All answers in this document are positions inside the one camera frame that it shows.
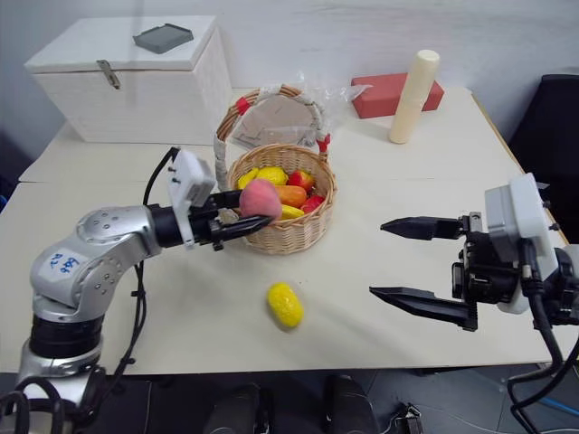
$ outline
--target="white table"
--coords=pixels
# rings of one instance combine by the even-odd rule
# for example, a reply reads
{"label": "white table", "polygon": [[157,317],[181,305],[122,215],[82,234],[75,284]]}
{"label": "white table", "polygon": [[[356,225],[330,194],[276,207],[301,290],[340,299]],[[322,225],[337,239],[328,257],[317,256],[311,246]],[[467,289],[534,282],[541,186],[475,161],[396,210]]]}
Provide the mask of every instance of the white table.
{"label": "white table", "polygon": [[[383,140],[390,121],[350,118],[336,134],[330,151],[339,186],[334,220],[311,249],[269,257],[242,241],[230,241],[221,252],[208,246],[192,252],[176,247],[149,260],[149,316],[134,353],[138,362],[127,373],[547,360],[529,313],[511,316],[480,305],[479,331],[469,333],[406,314],[368,292],[370,285],[408,286],[450,298],[451,263],[461,241],[409,241],[380,232],[378,226],[404,216],[484,211],[484,191],[519,173],[466,90],[449,90],[405,146]],[[70,233],[86,212],[139,203],[166,149],[74,144],[70,136],[62,139],[67,134],[64,129],[23,175],[26,182],[0,214],[0,297],[5,300],[0,305],[0,371],[18,369],[19,350],[29,334],[33,258]],[[210,147],[194,150],[213,162]],[[160,180],[152,202],[166,203],[165,189]],[[564,244],[559,234],[552,236],[555,245]],[[279,330],[265,307],[268,286],[279,280],[295,282],[306,307],[303,324],[292,333]],[[129,272],[105,319],[101,361],[108,369],[128,342],[135,301],[129,292],[135,285]],[[576,330],[559,326],[555,333],[568,351]]]}

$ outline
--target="pink peach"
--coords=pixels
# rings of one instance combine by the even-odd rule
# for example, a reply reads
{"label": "pink peach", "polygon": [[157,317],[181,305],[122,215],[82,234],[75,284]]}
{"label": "pink peach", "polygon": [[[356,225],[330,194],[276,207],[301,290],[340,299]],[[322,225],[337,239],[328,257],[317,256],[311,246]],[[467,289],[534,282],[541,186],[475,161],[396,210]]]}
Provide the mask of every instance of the pink peach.
{"label": "pink peach", "polygon": [[268,215],[274,220],[281,217],[281,201],[273,184],[265,179],[254,179],[243,189],[239,198],[242,217]]}

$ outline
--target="handwritten label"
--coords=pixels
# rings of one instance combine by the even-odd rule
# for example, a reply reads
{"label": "handwritten label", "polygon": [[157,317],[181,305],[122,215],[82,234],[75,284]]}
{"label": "handwritten label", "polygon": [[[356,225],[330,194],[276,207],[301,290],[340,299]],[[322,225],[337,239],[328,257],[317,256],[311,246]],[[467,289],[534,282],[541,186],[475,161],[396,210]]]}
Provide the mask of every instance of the handwritten label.
{"label": "handwritten label", "polygon": [[84,263],[86,258],[70,249],[57,249],[42,264],[38,274],[51,282],[68,278]]}

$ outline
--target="plastic fruit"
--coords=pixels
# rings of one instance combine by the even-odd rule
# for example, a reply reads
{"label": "plastic fruit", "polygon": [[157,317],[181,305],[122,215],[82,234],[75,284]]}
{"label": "plastic fruit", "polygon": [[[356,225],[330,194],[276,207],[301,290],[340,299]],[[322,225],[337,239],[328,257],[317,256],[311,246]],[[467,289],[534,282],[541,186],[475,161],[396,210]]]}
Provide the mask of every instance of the plastic fruit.
{"label": "plastic fruit", "polygon": [[309,193],[314,186],[314,182],[314,177],[303,170],[296,170],[288,178],[288,185],[297,185],[306,190],[307,193]]}
{"label": "plastic fruit", "polygon": [[278,321],[286,327],[296,327],[304,317],[304,308],[298,296],[285,282],[274,283],[270,286],[268,304]]}
{"label": "plastic fruit", "polygon": [[282,205],[281,206],[281,219],[282,220],[289,220],[289,219],[297,219],[304,215],[304,212],[300,208],[294,208],[293,206],[289,205]]}
{"label": "plastic fruit", "polygon": [[288,176],[281,167],[269,166],[261,168],[256,178],[267,179],[274,185],[285,185],[288,182]]}
{"label": "plastic fruit", "polygon": [[309,199],[307,199],[303,205],[301,205],[300,209],[305,213],[312,212],[316,210],[316,208],[318,208],[325,200],[326,198],[324,196],[318,196],[314,194]]}
{"label": "plastic fruit", "polygon": [[242,217],[268,215],[274,220],[281,217],[281,202],[272,183],[265,179],[254,179],[243,189],[239,198]]}
{"label": "plastic fruit", "polygon": [[260,171],[260,169],[258,169],[257,167],[253,167],[252,170],[250,170],[247,174],[242,175],[238,180],[237,180],[237,188],[239,188],[240,190],[243,190],[247,184],[249,184],[251,181],[253,181],[253,178],[255,178],[255,176],[257,176],[257,173]]}
{"label": "plastic fruit", "polygon": [[308,199],[306,191],[297,185],[276,185],[281,203],[299,208]]}

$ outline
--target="robotic arm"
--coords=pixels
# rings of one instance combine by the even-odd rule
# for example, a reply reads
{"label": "robotic arm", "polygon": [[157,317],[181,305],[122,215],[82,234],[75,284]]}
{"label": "robotic arm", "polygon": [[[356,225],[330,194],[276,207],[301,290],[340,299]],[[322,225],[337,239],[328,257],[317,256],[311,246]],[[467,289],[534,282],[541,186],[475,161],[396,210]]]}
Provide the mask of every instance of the robotic arm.
{"label": "robotic arm", "polygon": [[[541,334],[552,362],[545,369],[508,379],[511,413],[529,434],[539,431],[525,408],[551,392],[579,355],[579,339],[564,361],[552,326],[579,325],[579,246],[556,249],[548,236],[544,204],[532,174],[509,185],[488,190],[485,197],[489,232],[482,231],[481,215],[471,212],[458,220],[410,217],[394,220],[381,229],[416,240],[466,237],[459,261],[452,264],[452,296],[437,298],[414,288],[370,288],[386,303],[412,315],[446,321],[465,330],[478,328],[477,304],[498,305],[520,314],[531,309],[533,326]],[[520,400],[515,387],[548,378],[539,392]]]}
{"label": "robotic arm", "polygon": [[[43,251],[33,263],[33,328],[23,346],[18,382],[48,380],[60,395],[64,412],[78,420],[94,416],[86,413],[94,413],[99,404],[104,383],[104,370],[97,365],[101,327],[123,274],[163,248],[184,244],[192,249],[195,243],[212,243],[220,250],[223,241],[271,222],[270,217],[252,216],[221,223],[219,211],[238,207],[241,192],[210,194],[214,179],[205,162],[176,149],[172,158],[168,177],[173,206],[91,212],[69,237]],[[31,410],[50,407],[46,390],[38,384],[23,389]],[[0,420],[0,432],[10,423],[15,423],[14,418]]]}

